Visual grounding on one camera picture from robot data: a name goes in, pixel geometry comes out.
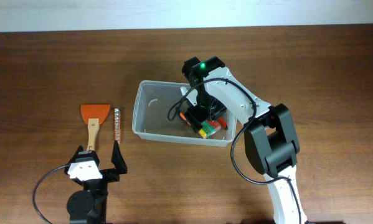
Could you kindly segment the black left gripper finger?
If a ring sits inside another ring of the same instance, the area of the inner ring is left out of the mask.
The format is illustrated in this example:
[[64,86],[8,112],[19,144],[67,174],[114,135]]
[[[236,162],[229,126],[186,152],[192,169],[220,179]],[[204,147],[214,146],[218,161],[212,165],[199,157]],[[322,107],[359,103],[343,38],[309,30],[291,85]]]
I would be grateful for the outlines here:
[[128,167],[125,163],[123,156],[121,155],[120,145],[117,140],[114,141],[112,155],[111,155],[111,163],[115,166],[117,173],[119,174],[128,173]]
[[100,160],[95,151],[84,151],[83,147],[79,146],[66,164],[65,170],[98,170],[99,163]]

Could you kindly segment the red handled cutting pliers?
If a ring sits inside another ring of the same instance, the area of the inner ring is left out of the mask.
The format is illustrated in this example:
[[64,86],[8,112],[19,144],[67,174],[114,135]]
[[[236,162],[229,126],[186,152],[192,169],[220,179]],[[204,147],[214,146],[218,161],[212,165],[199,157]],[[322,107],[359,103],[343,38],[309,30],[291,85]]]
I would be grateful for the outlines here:
[[228,130],[227,123],[222,117],[217,118],[217,122],[222,126],[223,129]]

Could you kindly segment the clear case coloured screwdrivers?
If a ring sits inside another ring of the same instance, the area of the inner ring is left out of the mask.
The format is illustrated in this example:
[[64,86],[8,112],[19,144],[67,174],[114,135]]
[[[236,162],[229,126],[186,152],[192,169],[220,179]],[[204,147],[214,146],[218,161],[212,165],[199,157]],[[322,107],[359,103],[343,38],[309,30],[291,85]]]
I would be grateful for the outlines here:
[[207,139],[216,132],[221,130],[221,125],[215,120],[205,120],[201,122],[201,128],[198,130],[199,135]]

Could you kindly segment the black orange long-nose pliers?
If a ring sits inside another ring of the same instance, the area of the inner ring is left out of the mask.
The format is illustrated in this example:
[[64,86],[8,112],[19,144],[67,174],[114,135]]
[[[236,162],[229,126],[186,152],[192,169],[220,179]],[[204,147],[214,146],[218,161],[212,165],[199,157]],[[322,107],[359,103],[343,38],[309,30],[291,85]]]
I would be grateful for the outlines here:
[[188,125],[188,126],[191,126],[191,123],[187,120],[187,118],[185,117],[185,115],[180,112],[179,113],[179,117]]

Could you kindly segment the red socket rail with sockets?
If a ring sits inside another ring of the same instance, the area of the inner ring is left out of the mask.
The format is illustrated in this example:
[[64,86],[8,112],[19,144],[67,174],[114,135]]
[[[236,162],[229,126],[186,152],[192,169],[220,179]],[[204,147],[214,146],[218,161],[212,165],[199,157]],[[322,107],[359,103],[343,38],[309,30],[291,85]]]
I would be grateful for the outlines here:
[[117,143],[120,143],[121,131],[120,131],[120,109],[119,108],[114,109],[114,120],[115,120],[115,140],[117,141]]

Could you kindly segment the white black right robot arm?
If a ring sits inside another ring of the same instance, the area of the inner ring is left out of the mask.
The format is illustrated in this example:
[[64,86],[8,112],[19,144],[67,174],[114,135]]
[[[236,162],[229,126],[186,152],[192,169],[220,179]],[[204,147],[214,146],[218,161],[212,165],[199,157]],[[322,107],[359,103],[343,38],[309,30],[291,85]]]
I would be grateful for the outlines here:
[[[268,187],[275,223],[307,223],[296,184],[300,144],[291,111],[283,104],[273,106],[255,96],[218,57],[186,60],[182,74],[191,87],[173,106],[176,113],[180,113],[185,101],[189,102],[186,120],[195,132],[207,134],[203,123],[230,111],[243,126],[230,148],[237,174],[247,182]],[[240,137],[244,138],[250,165],[263,176],[263,181],[248,178],[238,168],[234,153]]]

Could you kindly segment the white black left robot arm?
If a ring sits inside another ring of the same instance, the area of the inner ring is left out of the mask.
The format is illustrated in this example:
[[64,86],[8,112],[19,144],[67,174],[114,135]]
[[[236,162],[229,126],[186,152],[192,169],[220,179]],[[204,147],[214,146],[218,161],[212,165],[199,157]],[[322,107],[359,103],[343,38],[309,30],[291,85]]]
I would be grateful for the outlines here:
[[128,172],[118,141],[114,142],[111,155],[114,167],[101,170],[99,163],[95,151],[85,151],[79,146],[65,168],[64,173],[83,187],[68,198],[67,212],[70,215],[70,223],[106,223],[108,184],[118,182],[120,176]]

